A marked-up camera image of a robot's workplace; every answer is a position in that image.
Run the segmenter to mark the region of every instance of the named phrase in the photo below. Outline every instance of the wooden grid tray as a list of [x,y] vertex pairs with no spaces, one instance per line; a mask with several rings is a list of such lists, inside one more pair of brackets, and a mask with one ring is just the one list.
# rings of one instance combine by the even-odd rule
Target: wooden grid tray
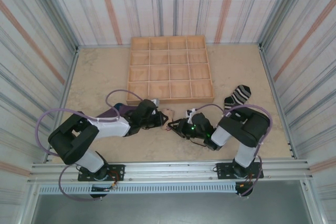
[[[160,103],[213,102],[204,36],[132,38],[128,90]],[[128,105],[139,100],[127,95]]]

